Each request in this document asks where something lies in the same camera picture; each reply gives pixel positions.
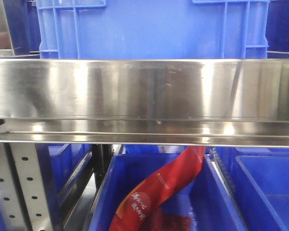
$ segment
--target blue plastic crate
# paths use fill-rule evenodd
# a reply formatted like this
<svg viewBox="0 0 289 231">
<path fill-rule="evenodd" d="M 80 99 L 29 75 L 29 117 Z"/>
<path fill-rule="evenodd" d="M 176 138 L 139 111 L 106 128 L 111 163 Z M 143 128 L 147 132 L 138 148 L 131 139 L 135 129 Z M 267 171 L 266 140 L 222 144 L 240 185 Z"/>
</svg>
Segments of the blue plastic crate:
<svg viewBox="0 0 289 231">
<path fill-rule="evenodd" d="M 109 229 L 126 195 L 151 173 L 178 154 L 123 154 L 113 157 L 90 231 Z M 192 217 L 191 231 L 245 231 L 231 199 L 208 156 L 196 179 L 162 205 L 163 212 Z"/>
<path fill-rule="evenodd" d="M 219 158 L 222 161 L 223 167 L 230 177 L 233 177 L 236 170 L 236 156 L 251 155 L 251 156 L 289 156 L 289 148 L 234 148 L 234 147 L 215 147 Z"/>
<path fill-rule="evenodd" d="M 251 231 L 289 231 L 289 157 L 238 156 L 235 199 Z"/>
<path fill-rule="evenodd" d="M 73 171 L 72 147 L 71 144 L 49 144 L 48 149 L 59 192 Z"/>
<path fill-rule="evenodd" d="M 269 0 L 37 0 L 41 58 L 266 58 Z"/>
<path fill-rule="evenodd" d="M 269 51 L 289 51 L 289 0 L 272 0 L 269 4 L 266 38 Z"/>
</svg>

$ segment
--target metal shelving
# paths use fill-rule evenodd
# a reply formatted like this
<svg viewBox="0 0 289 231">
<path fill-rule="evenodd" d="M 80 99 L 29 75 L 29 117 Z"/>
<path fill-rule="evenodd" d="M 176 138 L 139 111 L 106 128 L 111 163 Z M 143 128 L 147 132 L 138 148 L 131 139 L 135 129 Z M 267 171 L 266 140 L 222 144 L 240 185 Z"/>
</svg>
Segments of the metal shelving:
<svg viewBox="0 0 289 231">
<path fill-rule="evenodd" d="M 289 60 L 0 59 L 0 192 L 10 198 L 1 206 L 19 209 L 9 230 L 92 217 L 81 200 L 61 216 L 49 155 L 39 154 L 48 142 L 289 147 Z M 111 150 L 94 154 L 84 182 L 93 168 L 99 185 Z M 80 198 L 91 205 L 88 190 Z"/>
</svg>

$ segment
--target red plastic bag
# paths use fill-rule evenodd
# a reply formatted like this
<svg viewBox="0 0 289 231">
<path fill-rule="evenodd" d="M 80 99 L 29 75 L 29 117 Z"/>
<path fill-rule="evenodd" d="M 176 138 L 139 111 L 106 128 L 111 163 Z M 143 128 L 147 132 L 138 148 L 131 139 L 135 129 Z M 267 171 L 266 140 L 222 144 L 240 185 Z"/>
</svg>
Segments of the red plastic bag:
<svg viewBox="0 0 289 231">
<path fill-rule="evenodd" d="M 204 151 L 205 147 L 188 147 L 137 185 L 119 205 L 109 231 L 138 231 L 156 208 L 194 180 L 202 168 Z"/>
<path fill-rule="evenodd" d="M 139 231 L 189 231 L 191 218 L 164 214 L 162 207 L 158 207 L 143 222 Z"/>
</svg>

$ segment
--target reflective metal surface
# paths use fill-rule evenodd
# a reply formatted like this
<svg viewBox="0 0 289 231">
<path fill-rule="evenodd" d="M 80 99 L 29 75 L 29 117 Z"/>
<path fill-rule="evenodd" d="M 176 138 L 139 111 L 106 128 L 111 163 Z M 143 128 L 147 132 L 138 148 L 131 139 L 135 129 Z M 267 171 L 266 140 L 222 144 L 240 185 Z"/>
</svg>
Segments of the reflective metal surface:
<svg viewBox="0 0 289 231">
<path fill-rule="evenodd" d="M 1 57 L 11 57 L 14 56 L 14 52 L 12 49 L 2 49 L 0 50 L 0 58 Z"/>
<path fill-rule="evenodd" d="M 8 51 L 0 50 L 0 59 L 39 59 L 39 54 L 24 54 L 24 55 L 13 55 L 7 56 Z"/>
<path fill-rule="evenodd" d="M 289 146 L 289 59 L 0 59 L 0 141 Z"/>
</svg>

